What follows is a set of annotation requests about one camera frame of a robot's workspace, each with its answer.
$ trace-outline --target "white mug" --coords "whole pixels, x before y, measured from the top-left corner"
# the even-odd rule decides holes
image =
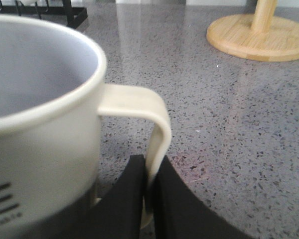
[[[106,68],[83,34],[0,15],[0,239],[22,237],[92,191],[101,116],[154,121],[153,183],[171,141],[165,104],[149,89],[105,84]]]

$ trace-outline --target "kitchen counter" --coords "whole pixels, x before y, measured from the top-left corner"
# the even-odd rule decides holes
[[[168,151],[194,194],[260,239],[299,239],[299,60],[256,62],[206,40],[209,24],[252,7],[84,2],[79,28],[108,57],[107,83],[148,87],[166,102]],[[299,22],[299,8],[276,16]],[[103,195],[132,154],[146,150],[152,123],[104,118]],[[143,238],[154,238],[152,228]]]

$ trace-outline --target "round wooden base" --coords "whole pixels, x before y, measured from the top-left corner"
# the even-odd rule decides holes
[[[211,45],[227,54],[256,61],[299,59],[299,23],[273,17],[267,33],[251,30],[253,14],[220,18],[207,29]]]

